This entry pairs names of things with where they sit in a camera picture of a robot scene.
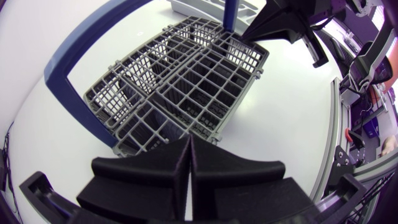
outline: plastic grid basket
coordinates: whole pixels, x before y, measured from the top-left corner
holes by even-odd
[[[251,80],[251,73],[206,49],[150,100],[190,132],[211,141]]]
[[[117,61],[85,101],[119,140],[120,156],[188,132],[214,141],[267,55],[217,22],[189,17]]]
[[[116,137],[119,143],[115,148],[115,153],[123,157],[135,156],[176,141],[186,134],[186,130],[173,119],[161,112],[150,101],[145,101],[118,129]]]
[[[111,134],[142,100],[138,91],[112,70],[100,78],[85,94],[84,100]]]
[[[85,93],[86,104],[113,134],[139,100],[221,31],[219,23],[197,17],[185,19],[110,66],[109,72]]]
[[[225,32],[211,43],[211,49],[253,73],[264,64],[268,52],[254,43],[243,44],[239,39],[238,34]]]

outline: black plastic bracket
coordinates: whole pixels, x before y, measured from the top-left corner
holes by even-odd
[[[315,61],[315,68],[328,62],[328,57],[315,37],[300,4],[288,0],[267,1],[242,35],[242,39],[246,41],[285,39],[291,44],[301,38]]]

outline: white table surface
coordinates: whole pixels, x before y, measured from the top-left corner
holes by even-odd
[[[83,95],[116,59],[183,18],[165,1],[140,8],[87,51],[72,70],[70,81]],[[293,177],[309,195],[326,145],[330,82],[340,71],[332,60],[313,68],[301,40],[293,45],[285,40],[259,44],[270,52],[264,74],[225,127],[219,146],[248,159],[282,161],[285,177]],[[76,196],[93,177],[91,160],[116,156],[66,111],[42,78],[11,129],[10,157],[21,217],[24,223],[43,223],[18,188],[26,178],[42,171],[57,193],[77,204]]]

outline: orange object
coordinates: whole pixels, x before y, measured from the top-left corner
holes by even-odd
[[[349,128],[346,128],[345,133],[346,133],[346,139],[347,139],[347,141],[353,142],[353,139],[352,139],[351,136],[349,135]]]

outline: blue metal bar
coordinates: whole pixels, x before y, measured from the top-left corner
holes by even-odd
[[[239,0],[226,0],[224,8],[223,27],[228,32],[235,30],[236,16],[238,15]]]
[[[87,130],[109,147],[117,143],[75,91],[67,76],[83,54],[113,25],[151,0],[110,0],[63,41],[44,70],[45,83],[57,100]]]

